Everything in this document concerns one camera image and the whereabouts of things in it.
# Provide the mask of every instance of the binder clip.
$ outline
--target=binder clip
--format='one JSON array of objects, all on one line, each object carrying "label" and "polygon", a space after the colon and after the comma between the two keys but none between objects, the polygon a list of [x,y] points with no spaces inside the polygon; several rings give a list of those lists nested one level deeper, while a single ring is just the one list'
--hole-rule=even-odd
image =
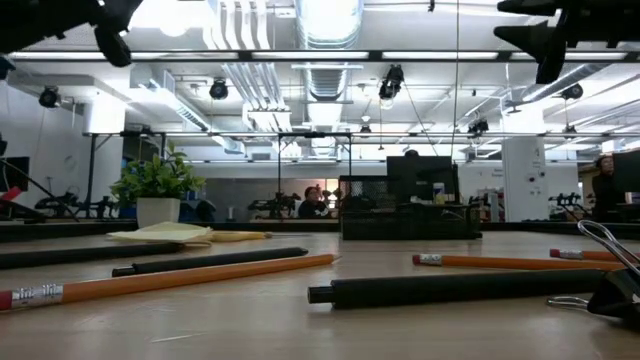
[{"label": "binder clip", "polygon": [[[588,228],[602,232],[602,238]],[[592,314],[621,318],[625,321],[640,323],[640,258],[629,251],[605,226],[582,220],[578,223],[580,232],[595,240],[609,250],[627,268],[610,271],[601,280],[590,300],[572,296],[554,296],[547,305],[560,308],[587,310]]]}]

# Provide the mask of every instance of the green leaves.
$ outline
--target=green leaves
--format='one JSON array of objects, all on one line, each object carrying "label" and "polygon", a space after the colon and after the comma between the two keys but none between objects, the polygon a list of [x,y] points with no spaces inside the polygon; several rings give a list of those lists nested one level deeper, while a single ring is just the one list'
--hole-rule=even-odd
[{"label": "green leaves", "polygon": [[157,155],[152,161],[132,161],[123,169],[122,177],[111,186],[121,206],[134,204],[139,197],[182,198],[187,191],[198,191],[205,179],[192,176],[193,166],[186,165],[186,154],[175,151],[169,142],[166,159]]}]

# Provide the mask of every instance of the computer monitor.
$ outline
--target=computer monitor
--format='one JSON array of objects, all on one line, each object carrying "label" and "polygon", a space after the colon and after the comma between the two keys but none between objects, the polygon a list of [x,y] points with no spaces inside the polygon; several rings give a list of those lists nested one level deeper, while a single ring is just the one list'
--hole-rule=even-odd
[{"label": "computer monitor", "polygon": [[613,154],[613,185],[620,192],[640,192],[640,151]]},{"label": "computer monitor", "polygon": [[388,191],[400,202],[409,202],[412,196],[434,200],[435,183],[444,183],[447,194],[455,194],[458,189],[458,175],[450,156],[389,156],[387,176],[390,180]]},{"label": "computer monitor", "polygon": [[[5,158],[5,161],[25,174],[29,173],[29,158],[26,156]],[[5,169],[5,165],[0,163],[0,192],[7,192],[14,186],[17,186],[22,191],[27,191],[29,190],[29,180],[10,166]]]}]

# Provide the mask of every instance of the potted plant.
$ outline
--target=potted plant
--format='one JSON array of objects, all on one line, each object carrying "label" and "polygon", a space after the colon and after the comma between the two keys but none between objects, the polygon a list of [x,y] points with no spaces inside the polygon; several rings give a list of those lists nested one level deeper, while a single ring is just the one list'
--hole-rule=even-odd
[{"label": "potted plant", "polygon": [[204,178],[191,174],[193,166],[185,164],[185,157],[186,154],[176,152],[170,142],[166,159],[154,155],[152,161],[132,161],[120,180],[111,186],[121,207],[137,204],[139,227],[177,222],[180,199],[187,191],[197,191],[204,184]]}]

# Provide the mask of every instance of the pencil eraser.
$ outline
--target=pencil eraser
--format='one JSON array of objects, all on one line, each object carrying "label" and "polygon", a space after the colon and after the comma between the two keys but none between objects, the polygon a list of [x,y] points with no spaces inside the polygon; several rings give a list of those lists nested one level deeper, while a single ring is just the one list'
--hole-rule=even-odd
[{"label": "pencil eraser", "polygon": [[11,291],[0,292],[0,311],[11,310],[11,300],[13,293]]}]

